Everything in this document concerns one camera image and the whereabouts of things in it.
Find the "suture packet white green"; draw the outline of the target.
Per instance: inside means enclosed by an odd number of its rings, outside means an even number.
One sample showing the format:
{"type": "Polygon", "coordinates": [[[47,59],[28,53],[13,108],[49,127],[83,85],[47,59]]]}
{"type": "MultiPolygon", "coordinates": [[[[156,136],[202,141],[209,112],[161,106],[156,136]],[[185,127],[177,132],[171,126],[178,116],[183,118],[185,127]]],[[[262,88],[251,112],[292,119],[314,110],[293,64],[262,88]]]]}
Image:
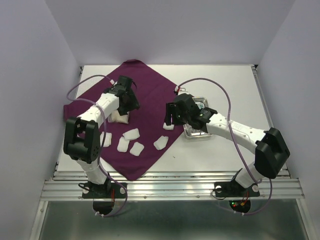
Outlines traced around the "suture packet white green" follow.
{"type": "Polygon", "coordinates": [[[198,108],[201,110],[205,107],[205,105],[202,102],[197,103],[198,108]]]}

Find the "bag of cotton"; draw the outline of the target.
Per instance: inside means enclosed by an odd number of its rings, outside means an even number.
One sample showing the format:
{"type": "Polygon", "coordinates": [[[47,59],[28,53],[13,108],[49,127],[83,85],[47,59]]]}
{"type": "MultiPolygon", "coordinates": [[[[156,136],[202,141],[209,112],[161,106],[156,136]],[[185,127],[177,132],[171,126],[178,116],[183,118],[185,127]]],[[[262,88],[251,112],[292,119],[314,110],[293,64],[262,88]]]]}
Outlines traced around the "bag of cotton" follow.
{"type": "Polygon", "coordinates": [[[121,123],[128,124],[129,123],[130,114],[127,113],[125,115],[120,115],[117,110],[113,111],[107,118],[109,123],[121,123]]]}

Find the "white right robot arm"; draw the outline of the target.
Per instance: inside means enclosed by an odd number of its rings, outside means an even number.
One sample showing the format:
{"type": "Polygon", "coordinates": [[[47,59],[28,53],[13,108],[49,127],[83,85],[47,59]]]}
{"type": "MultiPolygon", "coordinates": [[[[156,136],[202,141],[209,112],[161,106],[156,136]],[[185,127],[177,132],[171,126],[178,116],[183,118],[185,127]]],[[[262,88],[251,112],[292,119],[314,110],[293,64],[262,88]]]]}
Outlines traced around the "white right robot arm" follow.
{"type": "Polygon", "coordinates": [[[190,94],[182,93],[166,104],[166,125],[190,125],[195,130],[230,140],[254,154],[254,161],[245,164],[230,182],[231,192],[242,195],[263,178],[275,179],[290,156],[281,132],[271,127],[257,129],[231,121],[216,110],[199,108],[190,94]]]}

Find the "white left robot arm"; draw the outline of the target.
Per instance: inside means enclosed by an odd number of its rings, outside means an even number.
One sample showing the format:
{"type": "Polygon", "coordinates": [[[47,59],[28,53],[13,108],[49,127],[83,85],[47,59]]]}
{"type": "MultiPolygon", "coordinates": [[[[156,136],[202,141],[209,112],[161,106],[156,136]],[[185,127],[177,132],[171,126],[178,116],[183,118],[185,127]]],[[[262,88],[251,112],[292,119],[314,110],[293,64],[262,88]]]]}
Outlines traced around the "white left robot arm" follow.
{"type": "Polygon", "coordinates": [[[91,107],[77,117],[69,117],[65,123],[63,152],[81,166],[88,181],[95,184],[94,191],[100,197],[111,193],[111,184],[107,182],[109,174],[100,167],[100,127],[107,128],[107,118],[113,112],[125,116],[139,109],[133,84],[131,78],[121,75],[102,92],[97,101],[77,98],[77,101],[90,103],[91,107]]]}

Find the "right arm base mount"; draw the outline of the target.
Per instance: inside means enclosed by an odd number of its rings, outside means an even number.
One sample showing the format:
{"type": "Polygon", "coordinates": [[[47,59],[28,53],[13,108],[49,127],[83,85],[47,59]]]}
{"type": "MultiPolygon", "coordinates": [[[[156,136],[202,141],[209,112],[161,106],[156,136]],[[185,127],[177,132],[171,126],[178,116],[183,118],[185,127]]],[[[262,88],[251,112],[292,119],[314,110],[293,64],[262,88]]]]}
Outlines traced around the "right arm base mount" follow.
{"type": "Polygon", "coordinates": [[[242,187],[236,182],[240,170],[232,177],[230,181],[218,181],[214,183],[211,196],[216,200],[225,200],[226,198],[240,198],[240,200],[229,200],[230,210],[242,215],[248,215],[251,209],[250,198],[260,196],[259,187],[252,183],[249,187],[242,187]]]}

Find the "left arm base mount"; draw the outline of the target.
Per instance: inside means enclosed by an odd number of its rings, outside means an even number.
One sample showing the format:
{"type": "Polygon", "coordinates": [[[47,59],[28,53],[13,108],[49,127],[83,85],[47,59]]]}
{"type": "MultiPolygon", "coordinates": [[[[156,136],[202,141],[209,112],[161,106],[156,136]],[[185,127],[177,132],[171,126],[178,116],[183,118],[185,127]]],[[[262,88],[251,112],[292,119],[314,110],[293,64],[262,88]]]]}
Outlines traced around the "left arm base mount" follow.
{"type": "Polygon", "coordinates": [[[128,200],[127,183],[118,182],[110,175],[103,184],[91,181],[79,183],[82,189],[82,198],[93,200],[92,210],[96,216],[110,218],[118,215],[128,200]]]}

